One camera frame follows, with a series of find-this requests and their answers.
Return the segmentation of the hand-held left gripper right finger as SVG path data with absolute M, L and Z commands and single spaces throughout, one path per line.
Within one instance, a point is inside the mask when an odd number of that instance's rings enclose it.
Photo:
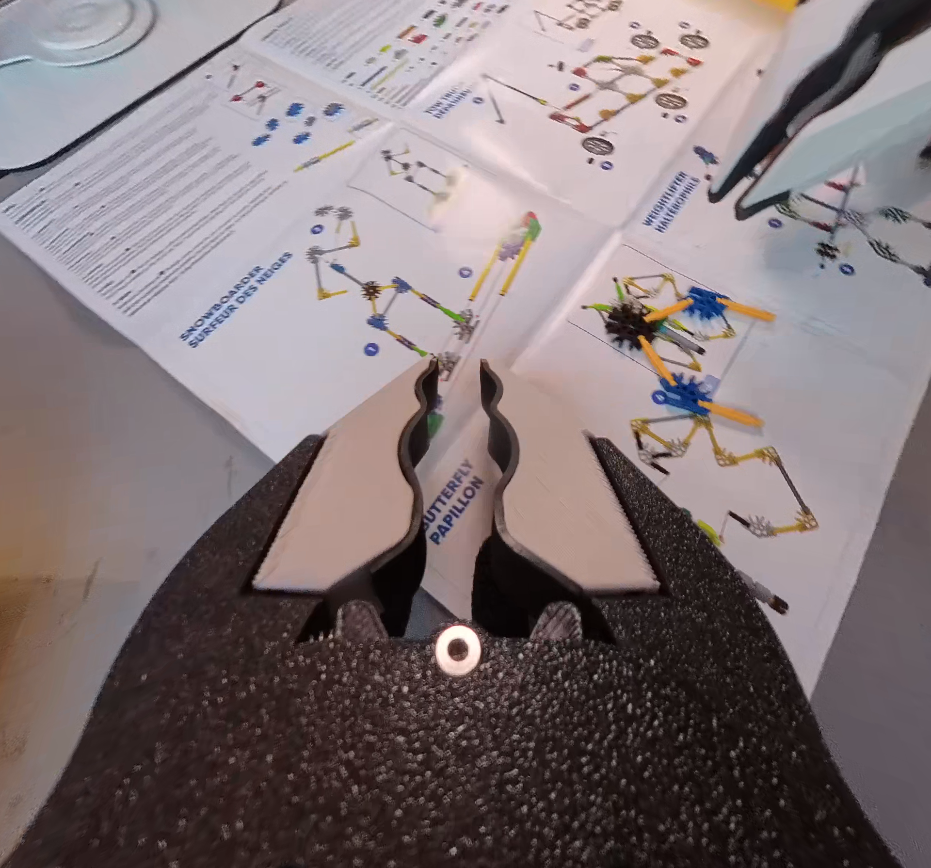
M 596 600 L 657 595 L 658 572 L 561 400 L 499 362 L 480 366 L 501 476 L 478 557 L 478 619 L 504 636 L 611 636 Z

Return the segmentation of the black plastic connector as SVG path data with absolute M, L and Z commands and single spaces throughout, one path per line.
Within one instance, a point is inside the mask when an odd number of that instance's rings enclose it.
M 626 300 L 610 305 L 600 313 L 605 332 L 620 350 L 642 350 L 642 339 L 652 346 L 656 339 L 656 328 L 646 322 L 649 310 L 638 300 Z

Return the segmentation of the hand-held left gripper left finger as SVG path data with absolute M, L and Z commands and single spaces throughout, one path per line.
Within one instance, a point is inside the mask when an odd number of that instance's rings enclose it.
M 255 592 L 320 600 L 323 624 L 360 601 L 404 633 L 425 572 L 424 496 L 415 468 L 430 438 L 438 360 L 420 360 L 334 423 L 274 528 Z

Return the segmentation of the white instruction sheet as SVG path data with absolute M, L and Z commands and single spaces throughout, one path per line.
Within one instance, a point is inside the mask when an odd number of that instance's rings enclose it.
M 273 462 L 438 360 L 425 589 L 469 618 L 501 472 L 480 360 L 612 441 L 762 589 L 807 692 L 929 381 L 925 216 L 842 171 L 735 219 L 709 173 L 781 25 L 747 0 L 296 0 L 2 199 L 2 237 Z M 750 428 L 654 404 L 654 322 Z

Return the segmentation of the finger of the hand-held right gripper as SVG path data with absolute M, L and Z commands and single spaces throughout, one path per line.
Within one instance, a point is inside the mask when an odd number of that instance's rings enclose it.
M 777 44 L 781 39 L 808 50 L 811 60 L 842 43 L 851 47 L 861 39 L 881 39 L 884 47 L 907 39 L 928 39 L 930 133 L 930 0 L 798 0 Z M 710 202 L 723 201 L 742 182 L 736 183 L 737 129 L 708 189 Z M 866 170 L 867 184 L 873 187 L 868 202 L 888 196 L 905 202 L 924 199 L 929 195 L 929 136 L 918 144 L 915 154 L 908 145 L 901 145 L 849 169 L 858 167 Z
M 811 60 L 781 39 L 736 130 L 747 220 L 794 192 L 929 136 L 929 40 L 842 43 Z

